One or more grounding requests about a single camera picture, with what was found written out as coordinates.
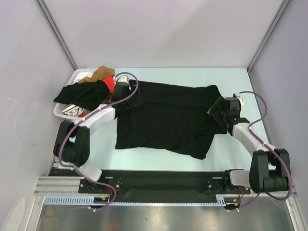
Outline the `black tank top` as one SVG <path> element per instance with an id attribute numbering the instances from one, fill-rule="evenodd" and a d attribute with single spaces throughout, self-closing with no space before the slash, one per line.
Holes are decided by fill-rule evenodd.
<path id="1" fill-rule="evenodd" d="M 216 85 L 185 87 L 140 81 L 143 102 L 120 109 L 116 149 L 165 149 L 205 159 L 216 134 L 227 129 L 208 114 L 221 97 Z"/>

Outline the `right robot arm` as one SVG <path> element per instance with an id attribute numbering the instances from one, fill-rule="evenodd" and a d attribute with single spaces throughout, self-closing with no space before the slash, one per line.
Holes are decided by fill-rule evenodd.
<path id="1" fill-rule="evenodd" d="M 220 97 L 208 110 L 230 135 L 237 139 L 252 157 L 249 170 L 234 169 L 227 172 L 222 188 L 227 193 L 235 192 L 239 186 L 255 193 L 265 193 L 273 197 L 274 192 L 287 192 L 290 197 L 293 182 L 290 157 L 285 149 L 278 149 L 261 139 L 253 130 L 254 122 L 241 117 L 243 99 L 236 93 L 232 97 Z"/>

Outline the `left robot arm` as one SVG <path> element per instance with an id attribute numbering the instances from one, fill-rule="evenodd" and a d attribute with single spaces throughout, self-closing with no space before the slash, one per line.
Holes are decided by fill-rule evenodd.
<path id="1" fill-rule="evenodd" d="M 75 120 L 64 120 L 58 130 L 53 154 L 60 166 L 74 170 L 90 181 L 95 192 L 106 188 L 103 171 L 90 158 L 90 137 L 106 123 L 113 121 L 120 111 L 142 103 L 137 77 L 130 72 L 120 72 L 115 77 L 115 89 L 87 116 Z"/>

